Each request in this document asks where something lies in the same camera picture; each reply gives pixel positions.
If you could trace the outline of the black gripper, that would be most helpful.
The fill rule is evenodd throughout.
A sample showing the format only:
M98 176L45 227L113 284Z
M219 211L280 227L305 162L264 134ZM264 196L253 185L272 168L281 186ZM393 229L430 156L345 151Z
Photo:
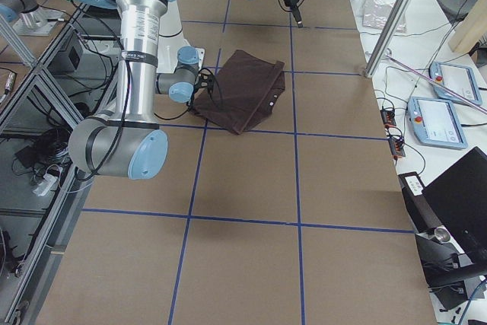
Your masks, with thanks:
M190 98L190 102L192 103L195 99L196 94L200 90L205 90L208 87L208 77L204 75L200 75L193 85L193 93Z
M302 21L301 12L298 9L298 3L300 0L283 0L283 1L285 3L285 7L289 11L291 11L298 28L302 28L304 25Z

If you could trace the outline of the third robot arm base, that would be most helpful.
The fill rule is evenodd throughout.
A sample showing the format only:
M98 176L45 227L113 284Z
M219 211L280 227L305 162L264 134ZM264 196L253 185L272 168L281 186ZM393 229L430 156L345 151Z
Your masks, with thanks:
M61 11L43 8L37 0L1 0L1 16L21 36L47 37L64 21Z

